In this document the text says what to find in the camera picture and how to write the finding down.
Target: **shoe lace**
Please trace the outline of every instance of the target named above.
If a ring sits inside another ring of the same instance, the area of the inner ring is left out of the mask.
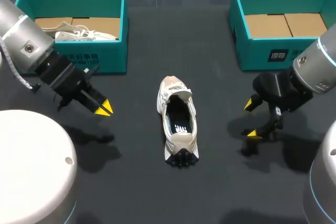
[[[164,92],[162,93],[162,101],[164,102],[167,97],[169,97],[175,90],[186,90],[187,87],[182,82],[177,82],[168,85],[165,87]]]
[[[76,27],[81,29],[81,31],[75,31],[75,34],[76,34],[77,38],[79,38],[79,39],[90,38],[91,40],[93,40],[96,31],[94,31],[94,30],[90,31],[86,26],[83,26],[83,25],[77,25]]]

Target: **cardboard flap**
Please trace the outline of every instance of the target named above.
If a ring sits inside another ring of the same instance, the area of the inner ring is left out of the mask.
[[[292,37],[284,15],[246,15],[252,38]]]
[[[327,31],[319,13],[285,14],[293,37],[320,37]]]
[[[71,25],[72,18],[36,18],[35,23],[41,28],[56,28],[63,22]]]

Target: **black mat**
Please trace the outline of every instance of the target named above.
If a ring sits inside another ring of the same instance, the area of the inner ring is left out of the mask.
[[[57,113],[47,87],[33,95],[6,66],[0,71],[0,109],[40,112],[77,142],[78,224],[306,223],[306,172],[336,119],[336,89],[288,115],[282,142],[263,144],[259,156],[245,158],[239,133],[267,114],[265,107],[254,117],[243,110],[256,73],[239,70],[227,8],[130,9],[130,21],[127,75],[92,80],[112,103],[110,118],[77,103]],[[156,95],[166,75],[193,91],[200,161],[190,169],[164,162]]]

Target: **robotic arm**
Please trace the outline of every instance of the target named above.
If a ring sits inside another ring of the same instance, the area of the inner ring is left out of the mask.
[[[267,137],[275,129],[282,129],[284,112],[293,112],[312,99],[313,93],[324,94],[336,86],[335,37],[333,25],[293,61],[292,67],[277,74],[261,73],[253,80],[256,93],[245,110],[252,111],[265,101],[270,119],[264,126],[244,130],[243,135],[253,139]]]
[[[109,100],[89,82],[98,68],[77,69],[67,57],[54,51],[54,39],[9,0],[0,0],[0,53],[27,88],[36,91],[40,85],[32,86],[16,68],[33,71],[59,94],[62,100],[58,110],[75,99],[95,114],[110,116],[113,113]]]

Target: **white sneaker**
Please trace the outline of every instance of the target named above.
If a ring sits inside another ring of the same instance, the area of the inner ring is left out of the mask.
[[[44,32],[55,38],[55,41],[85,41],[85,40],[118,40],[111,34],[89,30],[86,26],[73,26],[63,22],[58,27],[42,28]]]
[[[195,164],[198,159],[196,110],[192,92],[175,76],[163,79],[156,108],[162,115],[166,136],[164,159],[175,166]]]

